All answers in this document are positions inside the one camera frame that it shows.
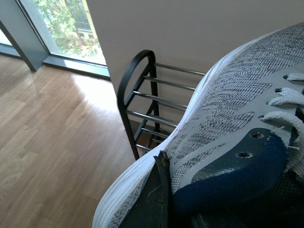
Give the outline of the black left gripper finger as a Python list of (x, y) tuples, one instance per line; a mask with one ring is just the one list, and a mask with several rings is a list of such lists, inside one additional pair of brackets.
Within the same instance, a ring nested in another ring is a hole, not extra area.
[(153, 157), (155, 164), (143, 190), (119, 227), (167, 228), (169, 226), (171, 184), (167, 153)]

